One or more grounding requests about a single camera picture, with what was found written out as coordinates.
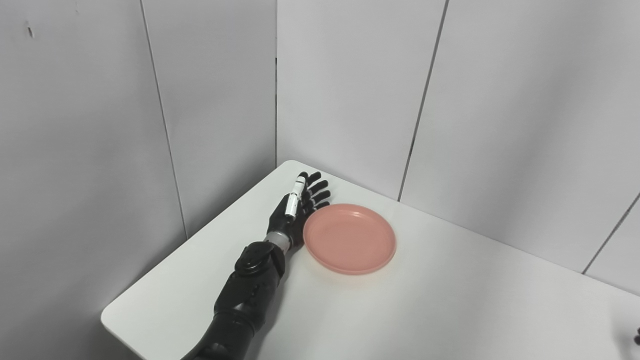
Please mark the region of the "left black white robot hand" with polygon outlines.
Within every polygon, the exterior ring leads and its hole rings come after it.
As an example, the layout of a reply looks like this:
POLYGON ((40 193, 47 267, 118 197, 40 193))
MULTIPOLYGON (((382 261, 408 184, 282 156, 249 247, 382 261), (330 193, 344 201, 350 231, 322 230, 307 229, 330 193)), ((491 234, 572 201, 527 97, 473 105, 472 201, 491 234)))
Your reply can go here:
POLYGON ((269 217, 265 240, 276 244, 284 253, 303 243, 303 229, 317 210, 330 205, 329 182, 320 171, 300 173, 291 191, 286 194, 269 217))

